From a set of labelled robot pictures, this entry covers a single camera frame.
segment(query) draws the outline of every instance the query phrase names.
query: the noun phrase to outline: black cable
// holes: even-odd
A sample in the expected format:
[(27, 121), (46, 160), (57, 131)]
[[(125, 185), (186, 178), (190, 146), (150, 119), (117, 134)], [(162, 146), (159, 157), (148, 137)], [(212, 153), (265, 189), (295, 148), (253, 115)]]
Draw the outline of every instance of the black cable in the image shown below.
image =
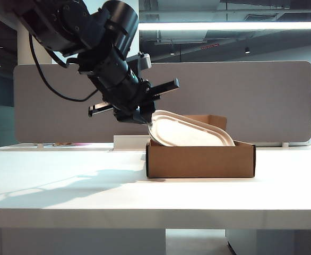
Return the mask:
[(58, 91), (56, 91), (46, 80), (44, 73), (41, 70), (40, 64), (38, 62), (37, 56), (35, 54), (35, 50), (34, 50), (34, 45), (33, 45), (33, 36), (31, 34), (29, 34), (29, 46), (30, 46), (30, 51), (32, 53), (32, 57), (34, 59), (35, 65), (38, 69), (38, 72), (40, 74), (41, 79), (43, 80), (43, 82), (45, 83), (45, 85), (47, 86), (48, 89), (50, 89), (54, 94), (56, 94), (57, 96), (69, 100), (69, 101), (73, 101), (73, 102), (85, 102), (87, 101), (90, 97), (92, 97), (95, 93), (97, 93), (99, 90), (96, 89), (95, 91), (93, 91), (92, 93), (90, 93), (87, 97), (83, 98), (83, 99), (77, 99), (77, 98), (71, 98), (71, 97), (66, 97), (62, 94), (60, 94)]
[(67, 68), (67, 67), (68, 67), (68, 65), (67, 65), (65, 62), (63, 62), (54, 52), (52, 52), (51, 50), (46, 49), (46, 48), (45, 48), (45, 50), (46, 50), (46, 52), (48, 53), (48, 55), (49, 55), (59, 66), (61, 66), (61, 67), (63, 67), (63, 68)]

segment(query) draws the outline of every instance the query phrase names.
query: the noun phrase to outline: gray partition panel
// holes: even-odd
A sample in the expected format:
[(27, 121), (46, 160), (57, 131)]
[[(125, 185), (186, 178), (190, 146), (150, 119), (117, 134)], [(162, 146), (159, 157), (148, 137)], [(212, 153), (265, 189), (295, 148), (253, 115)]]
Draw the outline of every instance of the gray partition panel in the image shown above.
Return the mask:
[[(70, 97), (85, 97), (94, 86), (76, 73), (43, 65), (47, 80)], [(228, 118), (235, 140), (297, 142), (311, 136), (311, 65), (308, 62), (162, 63), (143, 71), (160, 84), (179, 78), (180, 89), (163, 95), (157, 109)], [(146, 126), (119, 123), (112, 112), (88, 118), (84, 103), (58, 98), (34, 65), (15, 69), (16, 138), (21, 142), (108, 142), (114, 134), (146, 134)]]

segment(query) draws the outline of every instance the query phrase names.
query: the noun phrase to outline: floor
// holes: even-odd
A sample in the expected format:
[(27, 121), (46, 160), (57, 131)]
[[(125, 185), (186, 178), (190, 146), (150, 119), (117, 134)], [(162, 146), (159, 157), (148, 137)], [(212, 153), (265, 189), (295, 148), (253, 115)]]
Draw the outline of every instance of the floor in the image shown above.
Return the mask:
[(225, 230), (167, 229), (166, 255), (232, 255)]

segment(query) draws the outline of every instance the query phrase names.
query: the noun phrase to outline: wall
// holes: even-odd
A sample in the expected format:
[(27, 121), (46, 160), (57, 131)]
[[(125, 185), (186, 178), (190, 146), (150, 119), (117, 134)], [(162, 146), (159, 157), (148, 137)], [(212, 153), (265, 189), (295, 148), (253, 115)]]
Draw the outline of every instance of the wall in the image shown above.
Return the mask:
[[(34, 64), (32, 53), (29, 47), (28, 30), (19, 21), (16, 25), (18, 32), (18, 64), (29, 65)], [(40, 64), (51, 64), (51, 57), (45, 49), (33, 38), (34, 52)]]
[(311, 63), (311, 46), (294, 49), (281, 50), (258, 55), (247, 55), (242, 58), (231, 59), (229, 61), (284, 61), (284, 60), (306, 60)]

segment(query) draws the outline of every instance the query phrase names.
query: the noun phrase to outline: table leg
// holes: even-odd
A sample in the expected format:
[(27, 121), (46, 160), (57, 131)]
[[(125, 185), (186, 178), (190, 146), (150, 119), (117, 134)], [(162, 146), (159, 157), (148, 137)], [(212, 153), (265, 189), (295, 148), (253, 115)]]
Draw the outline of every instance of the table leg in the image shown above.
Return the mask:
[(165, 255), (165, 229), (0, 229), (0, 255)]

